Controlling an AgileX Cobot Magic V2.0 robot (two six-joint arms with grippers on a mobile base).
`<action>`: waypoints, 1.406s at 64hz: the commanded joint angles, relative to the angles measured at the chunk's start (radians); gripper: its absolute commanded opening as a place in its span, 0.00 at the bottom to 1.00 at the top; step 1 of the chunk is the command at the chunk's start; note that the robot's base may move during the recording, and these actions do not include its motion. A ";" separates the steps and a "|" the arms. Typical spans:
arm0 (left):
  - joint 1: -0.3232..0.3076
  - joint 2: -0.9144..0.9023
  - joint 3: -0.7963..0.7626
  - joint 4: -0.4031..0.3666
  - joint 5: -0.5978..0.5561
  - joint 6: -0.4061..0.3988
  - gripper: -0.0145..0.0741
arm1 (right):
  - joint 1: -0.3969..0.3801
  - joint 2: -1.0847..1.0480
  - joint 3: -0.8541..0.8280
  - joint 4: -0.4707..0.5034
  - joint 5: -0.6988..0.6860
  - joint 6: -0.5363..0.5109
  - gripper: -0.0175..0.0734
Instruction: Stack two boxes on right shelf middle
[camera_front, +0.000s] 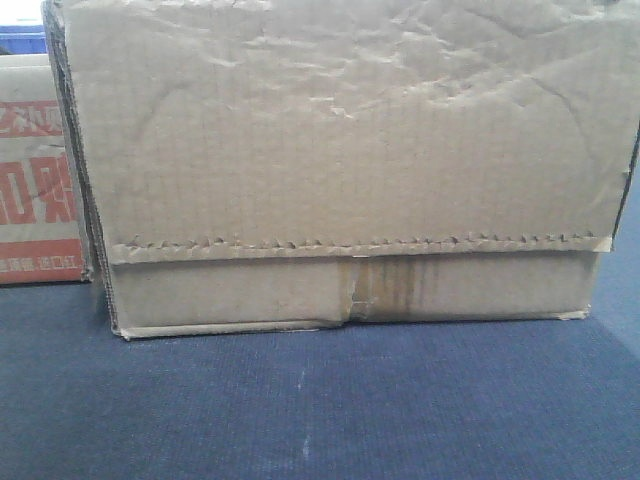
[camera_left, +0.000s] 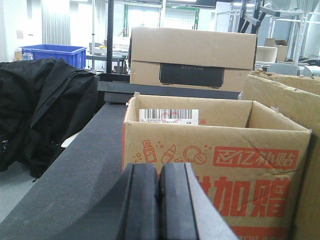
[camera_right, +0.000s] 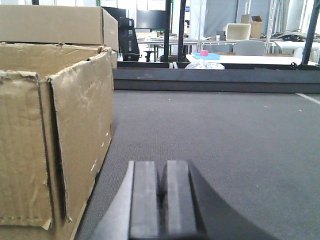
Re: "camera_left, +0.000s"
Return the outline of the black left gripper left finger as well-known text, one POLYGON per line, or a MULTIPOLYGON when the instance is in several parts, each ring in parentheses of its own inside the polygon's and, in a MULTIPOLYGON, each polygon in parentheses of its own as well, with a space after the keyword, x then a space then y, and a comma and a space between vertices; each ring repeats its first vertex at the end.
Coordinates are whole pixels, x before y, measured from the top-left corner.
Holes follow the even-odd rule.
POLYGON ((158 177, 152 164, 128 164, 107 194, 54 240, 157 240, 158 177))

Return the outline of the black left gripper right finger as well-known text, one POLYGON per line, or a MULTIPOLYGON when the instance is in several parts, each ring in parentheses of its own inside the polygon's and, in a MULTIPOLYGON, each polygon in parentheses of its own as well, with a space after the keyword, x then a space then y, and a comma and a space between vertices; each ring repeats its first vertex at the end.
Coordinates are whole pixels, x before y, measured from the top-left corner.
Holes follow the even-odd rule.
POLYGON ((166 163, 160 174, 160 239, 236 240, 189 163, 166 163))

